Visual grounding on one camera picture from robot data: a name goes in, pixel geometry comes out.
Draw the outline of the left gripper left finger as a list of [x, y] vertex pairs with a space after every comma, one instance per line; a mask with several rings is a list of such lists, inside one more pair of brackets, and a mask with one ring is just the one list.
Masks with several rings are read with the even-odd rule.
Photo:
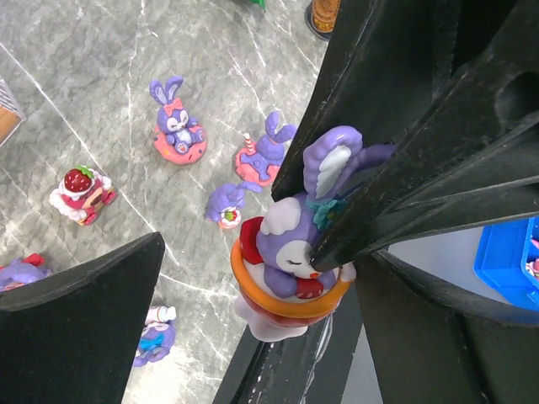
[[1, 295], [3, 403], [119, 403], [151, 305], [158, 232]]

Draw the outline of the purple bunny red bow toy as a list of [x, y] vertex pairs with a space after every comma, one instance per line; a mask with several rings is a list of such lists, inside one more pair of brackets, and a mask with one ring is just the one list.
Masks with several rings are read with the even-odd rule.
[[9, 265], [1, 267], [1, 291], [16, 289], [40, 281], [51, 275], [44, 267], [45, 258], [33, 253], [26, 258], [14, 259]]

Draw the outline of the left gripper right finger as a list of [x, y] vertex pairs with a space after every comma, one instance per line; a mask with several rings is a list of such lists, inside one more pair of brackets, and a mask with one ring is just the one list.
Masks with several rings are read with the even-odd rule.
[[386, 403], [535, 403], [538, 315], [394, 257], [396, 242], [538, 212], [538, 4], [343, 1], [299, 136], [272, 189], [337, 125], [397, 149], [316, 242], [353, 262]]

